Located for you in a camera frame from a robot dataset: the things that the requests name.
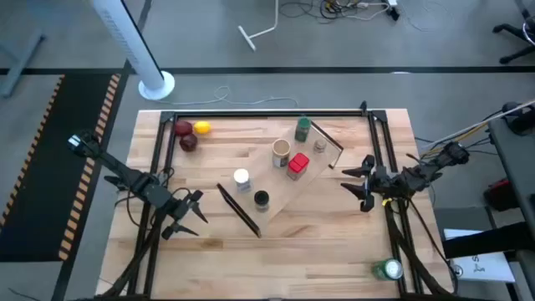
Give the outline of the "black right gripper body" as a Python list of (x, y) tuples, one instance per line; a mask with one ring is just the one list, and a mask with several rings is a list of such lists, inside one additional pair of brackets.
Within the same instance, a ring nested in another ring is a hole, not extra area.
[(369, 175), (368, 190), (383, 197), (398, 197), (401, 193), (401, 189), (395, 183), (395, 179), (388, 175), (384, 166), (376, 166)]

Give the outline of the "black mat with orange stripes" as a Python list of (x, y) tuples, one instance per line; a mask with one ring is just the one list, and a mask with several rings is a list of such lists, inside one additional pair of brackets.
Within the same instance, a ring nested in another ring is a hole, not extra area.
[(120, 74), (59, 77), (0, 216), (0, 263), (65, 262), (79, 245), (97, 165), (75, 155), (68, 140), (80, 130), (105, 142)]

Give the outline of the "white fan stand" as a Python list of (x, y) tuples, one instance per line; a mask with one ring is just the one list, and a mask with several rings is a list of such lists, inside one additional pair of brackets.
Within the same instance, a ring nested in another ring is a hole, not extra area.
[(110, 35), (125, 52), (131, 68), (140, 77), (138, 91), (148, 100), (160, 101), (175, 88), (175, 78), (163, 71), (123, 0), (89, 0)]

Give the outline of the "tan paper cup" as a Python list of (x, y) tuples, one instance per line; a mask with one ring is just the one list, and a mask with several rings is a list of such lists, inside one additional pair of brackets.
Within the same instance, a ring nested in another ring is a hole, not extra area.
[(272, 144), (273, 165), (277, 168), (285, 167), (289, 162), (291, 145), (285, 139), (277, 139)]

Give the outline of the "black office chair base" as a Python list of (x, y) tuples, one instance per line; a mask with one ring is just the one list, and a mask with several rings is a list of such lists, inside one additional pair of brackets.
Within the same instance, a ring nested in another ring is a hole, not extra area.
[(500, 23), (492, 28), (493, 33), (506, 32), (523, 41), (527, 47), (516, 53), (499, 58), (499, 64), (506, 65), (515, 59), (535, 54), (535, 0), (513, 0), (522, 16), (522, 26), (514, 27), (509, 23)]

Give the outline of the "dark red apple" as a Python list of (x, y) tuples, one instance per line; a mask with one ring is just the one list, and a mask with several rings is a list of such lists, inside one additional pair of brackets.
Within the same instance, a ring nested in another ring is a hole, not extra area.
[(178, 120), (174, 126), (175, 135), (186, 136), (193, 133), (193, 125), (185, 120)]
[(193, 152), (198, 145), (198, 139), (194, 134), (184, 135), (180, 138), (179, 145), (184, 152)]

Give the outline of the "black aluminium rig frame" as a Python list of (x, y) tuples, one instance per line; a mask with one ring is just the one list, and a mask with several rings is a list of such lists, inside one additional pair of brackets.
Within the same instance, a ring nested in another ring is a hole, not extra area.
[(425, 291), (406, 274), (380, 281), (372, 264), (394, 254), (386, 210), (370, 212), (344, 188), (346, 171), (380, 151), (383, 162), (413, 166), (418, 150), (404, 109), (385, 112), (388, 125), (370, 127), (358, 110), (311, 110), (309, 117), (343, 152), (334, 167), (286, 180), (274, 218), (254, 234), (227, 205), (221, 189), (234, 188), (232, 173), (248, 167), (259, 151), (291, 135), (295, 110), (186, 110), (189, 121), (206, 120), (211, 131), (191, 154), (175, 149), (170, 189), (178, 196), (200, 190), (202, 216), (189, 214), (189, 233), (161, 240), (141, 262), (132, 293), (158, 300), (398, 298), (401, 290)]

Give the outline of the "green lid spice jar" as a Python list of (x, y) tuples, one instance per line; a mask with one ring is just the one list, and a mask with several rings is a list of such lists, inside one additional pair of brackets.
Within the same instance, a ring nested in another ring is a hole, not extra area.
[(298, 142), (305, 142), (311, 127), (311, 120), (307, 117), (301, 117), (296, 124), (294, 139)]

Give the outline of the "grey table leg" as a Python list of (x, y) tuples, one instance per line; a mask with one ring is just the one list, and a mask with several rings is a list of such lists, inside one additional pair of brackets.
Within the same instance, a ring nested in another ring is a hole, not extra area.
[(44, 40), (43, 31), (40, 29), (34, 30), (26, 46), (20, 51), (15, 51), (0, 39), (0, 53), (6, 54), (13, 61), (13, 65), (7, 71), (6, 79), (0, 84), (0, 96), (8, 98), (12, 95), (23, 70)]

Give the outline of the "red lid spice container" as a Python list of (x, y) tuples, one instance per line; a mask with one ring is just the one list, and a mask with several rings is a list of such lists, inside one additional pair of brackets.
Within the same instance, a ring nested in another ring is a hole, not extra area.
[(297, 153), (288, 163), (287, 175), (297, 181), (307, 170), (310, 159), (303, 153)]

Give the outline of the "red and black bag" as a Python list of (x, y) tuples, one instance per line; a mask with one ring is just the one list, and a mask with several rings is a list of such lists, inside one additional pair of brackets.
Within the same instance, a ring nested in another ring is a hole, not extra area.
[(508, 179), (491, 184), (483, 193), (487, 204), (496, 211), (518, 208), (517, 198)]

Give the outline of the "white lid spice jar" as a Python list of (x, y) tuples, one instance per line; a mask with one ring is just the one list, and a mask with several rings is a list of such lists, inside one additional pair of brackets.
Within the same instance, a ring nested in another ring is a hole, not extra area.
[(251, 177), (247, 169), (236, 169), (233, 173), (233, 180), (238, 192), (248, 192), (252, 189)]

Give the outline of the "white T-shaped stand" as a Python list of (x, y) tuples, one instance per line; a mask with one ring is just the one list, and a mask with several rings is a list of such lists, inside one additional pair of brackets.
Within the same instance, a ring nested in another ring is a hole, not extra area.
[(257, 33), (248, 34), (245, 31), (245, 29), (243, 28), (243, 26), (239, 25), (237, 27), (238, 31), (243, 36), (243, 38), (247, 42), (249, 48), (253, 52), (255, 52), (257, 50), (257, 47), (256, 47), (255, 43), (253, 42), (253, 40), (255, 38), (258, 38), (258, 37), (261, 37), (261, 36), (266, 35), (268, 33), (271, 33), (271, 32), (273, 32), (273, 31), (275, 31), (277, 29), (277, 27), (278, 27), (278, 19), (279, 19), (279, 0), (274, 0), (274, 14), (273, 14), (273, 16), (274, 16), (274, 18), (273, 18), (272, 27), (266, 28), (263, 31), (260, 31), (260, 32), (257, 32)]

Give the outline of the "black lid orange spice jar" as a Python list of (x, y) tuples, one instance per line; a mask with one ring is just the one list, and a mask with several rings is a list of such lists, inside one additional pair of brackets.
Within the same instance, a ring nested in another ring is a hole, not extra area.
[(266, 212), (269, 208), (269, 195), (264, 190), (256, 191), (253, 197), (255, 207), (259, 212)]

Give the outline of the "black desk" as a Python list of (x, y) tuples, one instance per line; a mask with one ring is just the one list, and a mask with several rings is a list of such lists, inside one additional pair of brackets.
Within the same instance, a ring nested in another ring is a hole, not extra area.
[(443, 248), (448, 258), (515, 252), (535, 301), (535, 128), (527, 135), (516, 135), (505, 120), (494, 120), (489, 127), (524, 220), (448, 239)]

